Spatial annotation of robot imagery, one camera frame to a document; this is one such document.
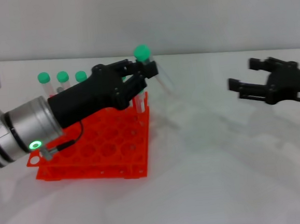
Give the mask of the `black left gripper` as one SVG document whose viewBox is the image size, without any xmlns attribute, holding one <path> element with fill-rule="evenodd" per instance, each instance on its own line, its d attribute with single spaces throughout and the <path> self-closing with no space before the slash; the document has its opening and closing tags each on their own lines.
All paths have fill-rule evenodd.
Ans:
<svg viewBox="0 0 300 224">
<path fill-rule="evenodd" d="M 146 79 L 159 74 L 155 61 L 148 63 L 124 59 L 109 65 L 96 65 L 91 75 L 47 100 L 61 128 L 102 110 L 124 110 L 147 87 Z M 123 82 L 122 77 L 131 76 Z"/>
</svg>

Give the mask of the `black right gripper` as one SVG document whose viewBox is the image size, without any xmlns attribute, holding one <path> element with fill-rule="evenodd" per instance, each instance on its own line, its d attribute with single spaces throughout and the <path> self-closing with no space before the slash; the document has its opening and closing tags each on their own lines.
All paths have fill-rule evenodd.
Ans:
<svg viewBox="0 0 300 224">
<path fill-rule="evenodd" d="M 281 101 L 300 102 L 300 69 L 297 62 L 282 61 L 274 57 L 265 60 L 250 58 L 248 68 L 270 72 L 266 85 L 243 83 L 228 79 L 228 89 L 237 92 L 240 99 L 267 101 L 275 105 Z"/>
</svg>

